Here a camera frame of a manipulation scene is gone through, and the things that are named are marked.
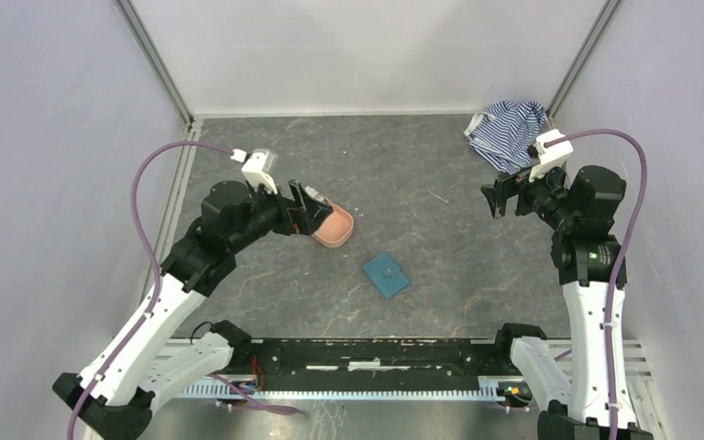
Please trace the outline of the teal card holder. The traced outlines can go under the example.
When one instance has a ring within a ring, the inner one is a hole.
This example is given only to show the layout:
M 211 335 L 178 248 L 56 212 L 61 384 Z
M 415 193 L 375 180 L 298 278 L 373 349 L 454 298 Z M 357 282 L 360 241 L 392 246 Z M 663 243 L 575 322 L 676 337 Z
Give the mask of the teal card holder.
M 381 253 L 362 266 L 374 288 L 385 298 L 392 299 L 410 286 L 402 266 L 388 253 Z

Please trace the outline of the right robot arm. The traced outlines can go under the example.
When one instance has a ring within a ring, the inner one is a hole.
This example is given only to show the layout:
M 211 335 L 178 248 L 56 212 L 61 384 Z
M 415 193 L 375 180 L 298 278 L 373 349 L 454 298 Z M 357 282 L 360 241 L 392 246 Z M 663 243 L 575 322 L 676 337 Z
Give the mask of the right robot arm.
M 545 336 L 506 325 L 492 350 L 495 367 L 521 372 L 539 410 L 540 439 L 651 439 L 627 391 L 622 337 L 625 247 L 611 234 L 626 193 L 617 173 L 590 165 L 566 183 L 562 168 L 536 177 L 502 174 L 480 191 L 493 217 L 516 198 L 518 216 L 534 214 L 553 231 L 551 260 L 568 310 L 572 372 L 566 375 Z

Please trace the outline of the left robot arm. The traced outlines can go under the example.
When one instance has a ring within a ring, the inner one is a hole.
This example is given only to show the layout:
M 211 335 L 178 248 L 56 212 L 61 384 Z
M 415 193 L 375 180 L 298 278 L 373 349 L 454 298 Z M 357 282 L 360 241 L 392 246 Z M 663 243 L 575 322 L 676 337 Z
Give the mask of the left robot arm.
M 179 325 L 237 266 L 236 256 L 268 233 L 316 233 L 334 212 L 311 187 L 290 181 L 291 196 L 239 181 L 217 183 L 201 214 L 159 266 L 151 293 L 110 345 L 79 373 L 62 373 L 53 391 L 103 439 L 136 439 L 167 401 L 204 376 L 244 371 L 250 347 L 225 324 L 157 365 Z

